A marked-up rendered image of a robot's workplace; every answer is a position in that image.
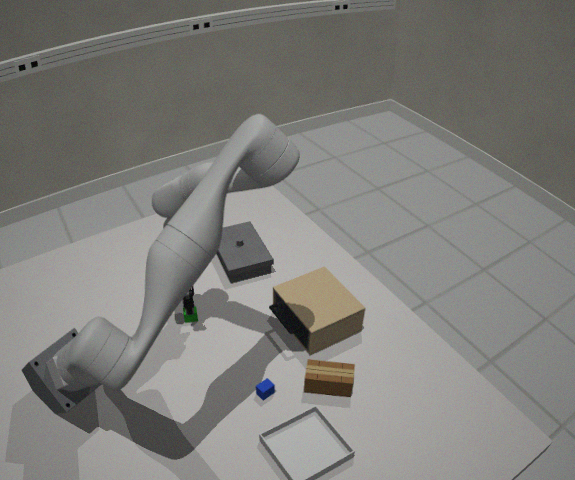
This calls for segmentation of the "blue block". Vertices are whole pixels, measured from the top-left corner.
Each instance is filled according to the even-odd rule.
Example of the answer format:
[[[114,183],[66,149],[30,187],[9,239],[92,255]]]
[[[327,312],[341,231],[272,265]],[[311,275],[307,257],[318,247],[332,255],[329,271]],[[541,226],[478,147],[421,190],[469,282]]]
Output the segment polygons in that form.
[[[267,378],[258,385],[256,385],[256,394],[265,400],[275,393],[275,385]]]

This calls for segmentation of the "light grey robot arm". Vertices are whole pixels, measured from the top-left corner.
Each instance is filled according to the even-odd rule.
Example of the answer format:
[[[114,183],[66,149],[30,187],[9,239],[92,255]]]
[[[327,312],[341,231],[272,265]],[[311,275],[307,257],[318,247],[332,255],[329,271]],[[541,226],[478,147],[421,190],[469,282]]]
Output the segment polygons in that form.
[[[121,390],[216,255],[227,193],[273,186],[292,173],[299,157],[295,144],[256,114],[238,127],[214,162],[157,188],[152,206],[167,219],[148,252],[139,326],[130,337],[103,317],[90,320],[46,362],[56,390],[77,391],[99,383]]]

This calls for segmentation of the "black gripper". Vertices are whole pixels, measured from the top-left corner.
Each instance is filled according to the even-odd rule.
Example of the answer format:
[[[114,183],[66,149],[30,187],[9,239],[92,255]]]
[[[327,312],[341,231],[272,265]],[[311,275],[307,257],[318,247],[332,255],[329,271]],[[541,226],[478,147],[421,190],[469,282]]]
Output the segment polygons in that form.
[[[194,314],[194,301],[193,301],[194,288],[193,288],[193,286],[185,296],[186,297],[184,297],[184,299],[183,299],[183,304],[184,304],[183,307],[185,309],[185,313],[186,313],[186,315],[193,315]],[[191,307],[191,308],[187,308],[187,307]]]

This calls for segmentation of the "green block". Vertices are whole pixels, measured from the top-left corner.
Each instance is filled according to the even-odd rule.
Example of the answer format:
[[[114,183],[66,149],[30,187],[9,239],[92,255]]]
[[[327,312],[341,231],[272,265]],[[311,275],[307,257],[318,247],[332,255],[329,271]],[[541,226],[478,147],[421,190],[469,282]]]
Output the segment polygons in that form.
[[[185,323],[198,321],[196,306],[194,306],[194,314],[193,315],[186,315],[184,308],[183,308],[183,313],[184,313]]]

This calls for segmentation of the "brown cardboard box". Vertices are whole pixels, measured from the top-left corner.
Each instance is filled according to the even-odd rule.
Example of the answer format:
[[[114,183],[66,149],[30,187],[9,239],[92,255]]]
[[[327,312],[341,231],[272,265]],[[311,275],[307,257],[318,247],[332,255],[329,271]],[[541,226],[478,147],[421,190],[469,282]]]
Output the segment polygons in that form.
[[[354,380],[354,364],[320,360],[307,361],[304,392],[349,397]]]

